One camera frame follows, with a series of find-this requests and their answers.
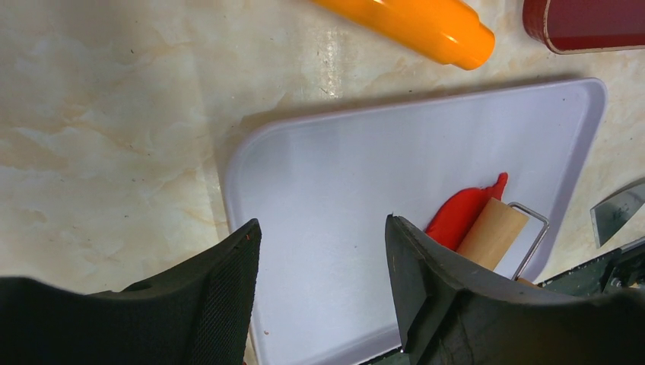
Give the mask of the wooden dough roller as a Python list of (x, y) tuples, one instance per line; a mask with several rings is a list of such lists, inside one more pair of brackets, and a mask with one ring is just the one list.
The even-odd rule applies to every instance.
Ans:
[(492, 271), (531, 218), (540, 221), (542, 228), (510, 277), (513, 281), (521, 281), (521, 275), (545, 238), (550, 222), (547, 217), (519, 202), (505, 204), (491, 198), (465, 235), (457, 252), (471, 262)]

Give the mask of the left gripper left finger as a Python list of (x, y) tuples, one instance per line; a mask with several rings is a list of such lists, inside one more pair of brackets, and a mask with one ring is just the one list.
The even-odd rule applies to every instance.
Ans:
[(77, 294), (31, 278), (1, 279), (3, 364), (241, 364), (261, 228), (120, 292)]

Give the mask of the red dough lump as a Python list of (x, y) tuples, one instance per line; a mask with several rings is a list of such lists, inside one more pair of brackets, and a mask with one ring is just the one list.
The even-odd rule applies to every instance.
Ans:
[(456, 251), (488, 201), (501, 200), (508, 178), (507, 173), (501, 173), (492, 186), (457, 192), (440, 207), (424, 232), (441, 246)]

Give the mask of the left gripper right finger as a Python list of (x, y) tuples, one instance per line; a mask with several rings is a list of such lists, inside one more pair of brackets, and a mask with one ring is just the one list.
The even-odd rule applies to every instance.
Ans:
[(644, 293), (571, 296), (512, 281), (390, 215), (386, 256), (413, 364), (642, 364)]

